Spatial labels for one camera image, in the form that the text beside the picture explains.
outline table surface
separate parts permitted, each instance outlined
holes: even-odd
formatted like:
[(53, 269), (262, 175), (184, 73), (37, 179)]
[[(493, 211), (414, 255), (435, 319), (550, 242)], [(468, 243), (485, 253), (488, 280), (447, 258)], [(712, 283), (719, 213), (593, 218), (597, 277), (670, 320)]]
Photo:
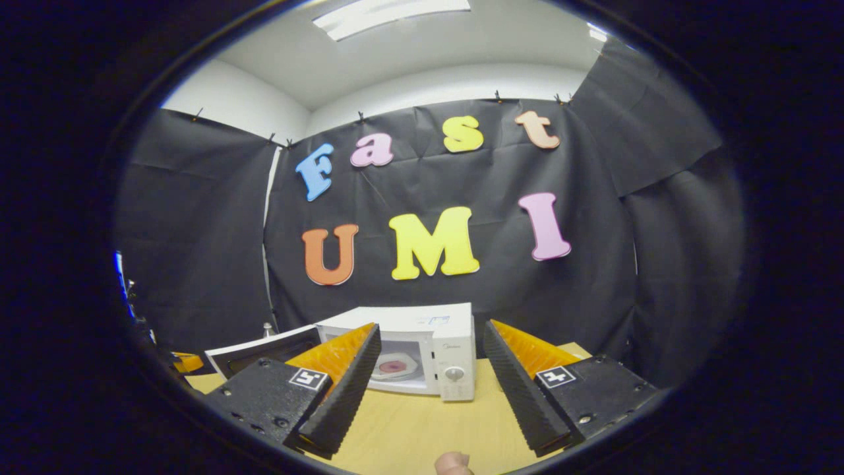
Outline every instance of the table surface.
[[(592, 356), (576, 343), (560, 348)], [(224, 381), (219, 374), (187, 380), (205, 394)], [(433, 475), (436, 458), (451, 450), (469, 454), (475, 475), (509, 472), (560, 452), (536, 457), (528, 449), (490, 361), (479, 359), (474, 401), (366, 390), (340, 451), (330, 461), (312, 457), (363, 475)]]

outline white wall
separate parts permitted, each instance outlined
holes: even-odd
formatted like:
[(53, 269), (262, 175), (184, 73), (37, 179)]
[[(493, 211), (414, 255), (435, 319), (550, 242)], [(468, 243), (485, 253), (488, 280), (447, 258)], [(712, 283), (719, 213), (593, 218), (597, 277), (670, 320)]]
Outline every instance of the white wall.
[(305, 138), (311, 112), (292, 97), (228, 63), (212, 60), (161, 106), (225, 123), (273, 141)]
[(384, 112), (462, 99), (501, 97), (568, 101), (586, 71), (541, 64), (473, 64), (412, 74), (345, 96), (311, 114), (305, 136)]

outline bottle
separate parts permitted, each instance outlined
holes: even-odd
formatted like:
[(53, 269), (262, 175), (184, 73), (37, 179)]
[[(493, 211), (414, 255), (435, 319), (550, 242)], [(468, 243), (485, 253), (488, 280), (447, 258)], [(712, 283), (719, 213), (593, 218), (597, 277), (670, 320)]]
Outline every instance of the bottle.
[(275, 331), (273, 330), (273, 326), (270, 325), (269, 322), (264, 324), (264, 338), (269, 338), (270, 336), (275, 335)]

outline foam letter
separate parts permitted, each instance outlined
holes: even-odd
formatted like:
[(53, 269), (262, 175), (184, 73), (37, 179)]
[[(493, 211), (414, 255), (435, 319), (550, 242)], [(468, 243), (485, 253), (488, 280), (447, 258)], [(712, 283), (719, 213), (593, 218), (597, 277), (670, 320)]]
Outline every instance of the foam letter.
[(338, 286), (346, 282), (354, 270), (354, 235), (357, 233), (356, 224), (344, 224), (334, 228), (334, 236), (340, 241), (340, 263), (337, 269), (328, 270), (322, 262), (322, 246), (328, 237), (328, 231), (305, 231), (302, 241), (305, 241), (305, 273), (308, 278), (321, 286)]
[(366, 167), (375, 165), (380, 167), (392, 160), (390, 144), (392, 137), (387, 134), (372, 134), (358, 140), (358, 150), (352, 154), (352, 165)]
[(405, 281), (419, 276), (419, 268), (414, 265), (414, 254), (425, 269), (425, 274), (433, 276), (443, 251), (446, 252), (446, 261), (440, 270), (447, 276), (471, 274), (480, 269), (480, 263), (472, 256), (469, 242), (468, 221), (471, 215), (472, 210), (462, 206), (442, 211), (433, 235), (428, 233), (416, 215), (392, 218), (390, 227), (396, 231), (398, 261), (392, 271), (392, 278)]
[(532, 256), (536, 260), (563, 257), (571, 252), (571, 244), (563, 241), (554, 209), (551, 208), (556, 200), (551, 193), (529, 194), (519, 199), (519, 206), (527, 210), (533, 224), (536, 248), (533, 249)]
[(545, 126), (551, 124), (547, 117), (540, 117), (534, 111), (527, 111), (516, 117), (516, 123), (525, 126), (527, 137), (540, 149), (555, 149), (560, 144), (559, 137), (549, 136), (545, 132)]
[(331, 173), (331, 161), (326, 155), (333, 151), (334, 147), (331, 144), (322, 144), (296, 166), (296, 172), (302, 174), (305, 186), (308, 187), (308, 201), (317, 199), (317, 196), (331, 186), (331, 178), (325, 178), (322, 174)]
[(478, 126), (478, 119), (472, 116), (447, 119), (442, 123), (442, 133), (446, 135), (442, 143), (450, 152), (477, 150), (484, 143), (484, 135)]

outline microwave knob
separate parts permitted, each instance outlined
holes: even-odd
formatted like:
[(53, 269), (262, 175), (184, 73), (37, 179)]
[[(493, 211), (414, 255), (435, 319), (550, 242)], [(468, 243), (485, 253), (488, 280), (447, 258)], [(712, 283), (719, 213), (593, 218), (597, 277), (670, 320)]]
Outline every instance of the microwave knob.
[(446, 377), (452, 381), (461, 379), (464, 374), (466, 373), (463, 371), (463, 368), (458, 368), (457, 366), (452, 366), (449, 369), (446, 369)]

